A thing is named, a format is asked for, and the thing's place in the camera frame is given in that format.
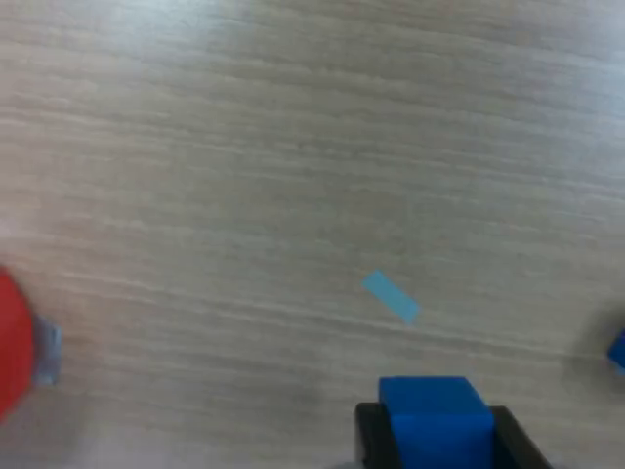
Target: small blue piece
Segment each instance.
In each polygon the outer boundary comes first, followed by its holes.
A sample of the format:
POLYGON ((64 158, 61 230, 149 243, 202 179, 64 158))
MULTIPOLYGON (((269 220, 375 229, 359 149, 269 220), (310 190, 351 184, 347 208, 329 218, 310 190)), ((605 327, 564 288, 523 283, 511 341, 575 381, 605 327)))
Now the small blue piece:
POLYGON ((380 379, 405 469, 492 469, 495 422, 461 377, 380 379))
POLYGON ((607 355, 622 368, 625 368, 625 330, 621 332, 607 352, 607 355))
POLYGON ((33 314, 32 341, 34 343, 33 384, 56 384, 61 373, 61 347, 63 343, 61 328, 49 320, 33 314))
POLYGON ((414 317, 417 316, 419 311, 417 303, 397 288, 380 271, 375 271, 363 280, 362 286, 373 293, 378 300, 393 310, 406 323, 412 322, 414 317))

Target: red object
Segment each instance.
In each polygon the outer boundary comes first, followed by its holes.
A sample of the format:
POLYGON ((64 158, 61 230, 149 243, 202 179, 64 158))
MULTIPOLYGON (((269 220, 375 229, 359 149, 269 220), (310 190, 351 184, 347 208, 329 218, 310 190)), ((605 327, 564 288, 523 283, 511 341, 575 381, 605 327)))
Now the red object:
POLYGON ((18 286, 0 267, 0 418, 30 387, 33 356, 28 305, 18 286))

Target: blue cube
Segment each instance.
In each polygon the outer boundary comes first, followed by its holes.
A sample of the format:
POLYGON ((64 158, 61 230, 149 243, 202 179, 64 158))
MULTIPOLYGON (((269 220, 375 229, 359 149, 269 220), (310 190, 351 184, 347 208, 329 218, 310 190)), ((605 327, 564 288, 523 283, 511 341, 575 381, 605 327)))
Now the blue cube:
POLYGON ((491 469, 495 421, 461 377, 380 379, 404 469, 491 469))
POLYGON ((625 330, 623 330, 614 341, 607 355, 614 360, 621 369, 625 368, 625 330))

